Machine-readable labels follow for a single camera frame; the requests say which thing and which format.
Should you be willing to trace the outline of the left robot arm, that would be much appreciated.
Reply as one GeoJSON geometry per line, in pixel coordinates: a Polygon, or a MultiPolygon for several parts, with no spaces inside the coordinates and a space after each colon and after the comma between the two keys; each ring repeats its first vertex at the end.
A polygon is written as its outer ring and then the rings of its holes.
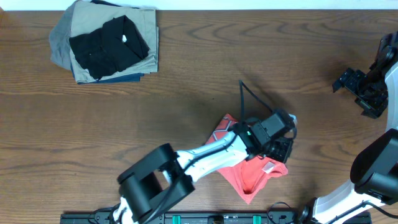
{"type": "Polygon", "coordinates": [[[200,178],[257,156],[285,162],[292,150],[297,119],[274,110],[265,120],[256,118],[228,128],[223,138],[198,148],[174,151],[163,144],[119,175],[123,223],[149,223],[194,191],[200,178]]]}

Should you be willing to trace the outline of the red t-shirt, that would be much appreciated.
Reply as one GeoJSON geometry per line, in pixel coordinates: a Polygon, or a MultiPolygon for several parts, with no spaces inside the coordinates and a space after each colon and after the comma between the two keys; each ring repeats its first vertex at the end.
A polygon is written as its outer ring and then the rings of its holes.
{"type": "Polygon", "coordinates": [[[269,179],[287,175],[288,169],[284,163],[268,157],[255,157],[232,167],[218,169],[218,172],[233,186],[238,195],[250,204],[269,179]]]}

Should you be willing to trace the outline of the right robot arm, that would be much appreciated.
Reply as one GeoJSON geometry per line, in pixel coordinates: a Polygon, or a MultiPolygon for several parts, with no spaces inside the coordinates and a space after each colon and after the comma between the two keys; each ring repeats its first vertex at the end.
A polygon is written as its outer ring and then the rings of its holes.
{"type": "Polygon", "coordinates": [[[345,88],[376,119],[387,112],[386,129],[354,160],[350,178],[332,193],[312,199],[295,223],[365,223],[364,212],[374,208],[389,218],[397,215],[381,207],[397,202],[397,33],[381,38],[368,73],[347,69],[332,85],[345,88]]]}

